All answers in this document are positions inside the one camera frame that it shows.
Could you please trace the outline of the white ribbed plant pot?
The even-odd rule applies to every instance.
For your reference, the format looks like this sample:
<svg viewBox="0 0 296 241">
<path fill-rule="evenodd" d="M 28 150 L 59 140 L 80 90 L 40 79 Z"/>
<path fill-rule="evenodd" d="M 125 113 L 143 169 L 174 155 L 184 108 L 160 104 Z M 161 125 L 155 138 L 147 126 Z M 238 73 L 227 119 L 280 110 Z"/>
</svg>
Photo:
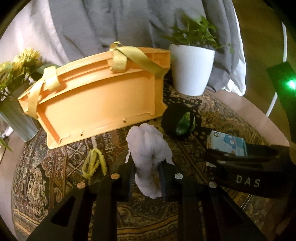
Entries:
<svg viewBox="0 0 296 241">
<path fill-rule="evenodd" d="M 174 89 L 184 95 L 202 95 L 211 75 L 215 51 L 170 44 L 170 52 Z"/>
</svg>

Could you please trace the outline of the white fluffy soft toy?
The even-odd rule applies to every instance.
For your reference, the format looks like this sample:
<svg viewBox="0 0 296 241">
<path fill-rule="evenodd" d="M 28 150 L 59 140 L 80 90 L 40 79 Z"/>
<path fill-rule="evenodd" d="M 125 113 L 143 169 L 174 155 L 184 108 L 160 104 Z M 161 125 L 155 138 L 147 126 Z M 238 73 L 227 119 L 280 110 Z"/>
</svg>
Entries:
<svg viewBox="0 0 296 241">
<path fill-rule="evenodd" d="M 153 125 L 133 126 L 126 137 L 128 151 L 135 164 L 135 182 L 146 197 L 162 196 L 158 165 L 162 161 L 172 164 L 173 153 L 163 134 Z"/>
</svg>

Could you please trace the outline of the blue cartoon tissue pack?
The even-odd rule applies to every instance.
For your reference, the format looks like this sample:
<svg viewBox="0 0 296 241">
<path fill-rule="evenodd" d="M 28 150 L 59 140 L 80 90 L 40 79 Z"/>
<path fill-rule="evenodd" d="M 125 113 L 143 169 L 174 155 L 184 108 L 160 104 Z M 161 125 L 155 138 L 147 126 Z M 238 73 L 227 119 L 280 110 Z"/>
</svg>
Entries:
<svg viewBox="0 0 296 241">
<path fill-rule="evenodd" d="M 217 131 L 210 132 L 207 138 L 207 149 L 214 149 L 239 157 L 247 157 L 247 146 L 244 138 Z"/>
</svg>

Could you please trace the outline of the grey flower vase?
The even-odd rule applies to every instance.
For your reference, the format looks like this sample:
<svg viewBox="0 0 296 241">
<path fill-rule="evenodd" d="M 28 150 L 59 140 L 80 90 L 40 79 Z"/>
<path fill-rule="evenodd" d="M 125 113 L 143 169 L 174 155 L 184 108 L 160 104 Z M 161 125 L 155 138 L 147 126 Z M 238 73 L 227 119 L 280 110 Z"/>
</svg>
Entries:
<svg viewBox="0 0 296 241">
<path fill-rule="evenodd" d="M 1 117 L 24 142 L 31 140 L 41 128 L 39 122 L 23 112 L 18 97 L 29 88 L 23 83 L 1 102 Z"/>
</svg>

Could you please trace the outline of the beige curtain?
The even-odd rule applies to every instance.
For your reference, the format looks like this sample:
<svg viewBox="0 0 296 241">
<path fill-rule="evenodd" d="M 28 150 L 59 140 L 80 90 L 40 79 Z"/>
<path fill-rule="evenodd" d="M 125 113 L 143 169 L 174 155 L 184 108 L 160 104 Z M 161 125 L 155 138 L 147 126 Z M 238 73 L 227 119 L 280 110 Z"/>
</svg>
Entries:
<svg viewBox="0 0 296 241">
<path fill-rule="evenodd" d="M 69 59 L 55 29 L 49 1 L 30 1 L 1 37 L 1 62 L 12 61 L 24 49 L 39 51 L 45 62 L 62 66 Z"/>
</svg>

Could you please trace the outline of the grey curtain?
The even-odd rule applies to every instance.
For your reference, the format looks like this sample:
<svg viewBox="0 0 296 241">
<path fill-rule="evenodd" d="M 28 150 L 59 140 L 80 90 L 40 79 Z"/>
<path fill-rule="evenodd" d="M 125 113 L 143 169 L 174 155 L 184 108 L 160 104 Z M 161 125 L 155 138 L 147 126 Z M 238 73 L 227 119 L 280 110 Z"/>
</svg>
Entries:
<svg viewBox="0 0 296 241">
<path fill-rule="evenodd" d="M 125 45 L 167 49 L 165 35 L 182 27 L 181 16 L 204 16 L 216 27 L 223 45 L 215 54 L 207 87 L 242 96 L 246 62 L 239 22 L 232 1 L 49 1 L 57 36 L 69 61 Z"/>
</svg>

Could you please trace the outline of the orange plastic storage crate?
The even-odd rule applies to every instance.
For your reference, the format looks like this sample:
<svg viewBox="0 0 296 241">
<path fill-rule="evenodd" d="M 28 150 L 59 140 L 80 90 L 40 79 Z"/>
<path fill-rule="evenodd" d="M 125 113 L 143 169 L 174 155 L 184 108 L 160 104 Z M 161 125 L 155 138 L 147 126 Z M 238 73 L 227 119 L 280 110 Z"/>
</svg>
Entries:
<svg viewBox="0 0 296 241">
<path fill-rule="evenodd" d="M 44 69 L 18 97 L 55 149 L 163 115 L 169 50 L 111 44 L 106 52 Z"/>
</svg>

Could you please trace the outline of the patterned round rug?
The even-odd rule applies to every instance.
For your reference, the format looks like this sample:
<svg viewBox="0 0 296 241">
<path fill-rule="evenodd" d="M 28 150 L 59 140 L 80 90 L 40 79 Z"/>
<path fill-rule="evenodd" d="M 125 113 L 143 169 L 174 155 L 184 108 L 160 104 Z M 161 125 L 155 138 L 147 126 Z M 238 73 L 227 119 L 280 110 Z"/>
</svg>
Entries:
<svg viewBox="0 0 296 241">
<path fill-rule="evenodd" d="M 248 144 L 267 144 L 262 134 L 210 94 L 186 96 L 166 80 L 164 102 L 167 105 L 183 103 L 197 116 L 191 136 L 183 141 L 166 138 L 166 142 L 180 172 L 199 183 L 208 180 L 202 155 L 212 130 L 244 138 Z M 109 173 L 114 173 L 125 162 L 129 130 L 129 127 L 120 128 L 56 149 L 47 147 L 46 133 L 40 130 L 26 143 L 16 165 L 12 188 L 17 238 L 26 240 L 58 202 L 83 181 L 82 165 L 92 148 L 102 151 Z M 129 202 L 117 205 L 117 236 L 119 240 L 176 240 L 177 204 L 145 197 L 135 188 Z"/>
</svg>

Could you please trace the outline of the black and green soft ball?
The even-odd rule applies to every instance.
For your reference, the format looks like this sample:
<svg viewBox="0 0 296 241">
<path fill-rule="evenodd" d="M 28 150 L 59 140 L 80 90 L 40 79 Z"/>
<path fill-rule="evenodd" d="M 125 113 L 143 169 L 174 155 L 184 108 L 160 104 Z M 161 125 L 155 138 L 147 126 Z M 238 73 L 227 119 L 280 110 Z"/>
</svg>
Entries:
<svg viewBox="0 0 296 241">
<path fill-rule="evenodd" d="M 196 125 L 194 112 L 185 104 L 174 103 L 165 110 L 161 126 L 173 140 L 183 140 L 191 135 Z"/>
</svg>

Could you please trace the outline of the green potted plant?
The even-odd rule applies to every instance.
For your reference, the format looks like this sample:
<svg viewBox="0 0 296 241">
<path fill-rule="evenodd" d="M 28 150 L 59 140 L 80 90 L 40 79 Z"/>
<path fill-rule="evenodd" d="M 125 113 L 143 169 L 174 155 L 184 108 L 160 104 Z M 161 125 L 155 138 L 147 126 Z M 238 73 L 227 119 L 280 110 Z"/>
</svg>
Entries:
<svg viewBox="0 0 296 241">
<path fill-rule="evenodd" d="M 175 24 L 170 27 L 173 30 L 171 36 L 161 35 L 161 37 L 177 46 L 193 46 L 212 50 L 218 50 L 228 46 L 229 52 L 231 54 L 235 53 L 231 43 L 219 44 L 217 42 L 217 37 L 213 35 L 213 33 L 216 33 L 217 28 L 203 15 L 199 18 L 191 18 L 185 13 L 181 13 L 181 22 L 184 25 L 184 29 L 179 28 Z"/>
</svg>

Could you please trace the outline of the sunflower bouquet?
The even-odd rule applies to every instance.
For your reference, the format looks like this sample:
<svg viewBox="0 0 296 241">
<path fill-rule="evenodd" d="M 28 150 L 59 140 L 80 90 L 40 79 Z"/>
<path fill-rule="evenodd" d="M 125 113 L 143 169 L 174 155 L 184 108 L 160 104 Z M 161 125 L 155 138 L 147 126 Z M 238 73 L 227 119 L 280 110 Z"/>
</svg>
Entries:
<svg viewBox="0 0 296 241">
<path fill-rule="evenodd" d="M 1 63 L 1 101 L 11 96 L 24 83 L 34 84 L 41 79 L 44 69 L 51 66 L 60 67 L 44 61 L 41 53 L 34 49 L 24 49 L 13 61 Z"/>
</svg>

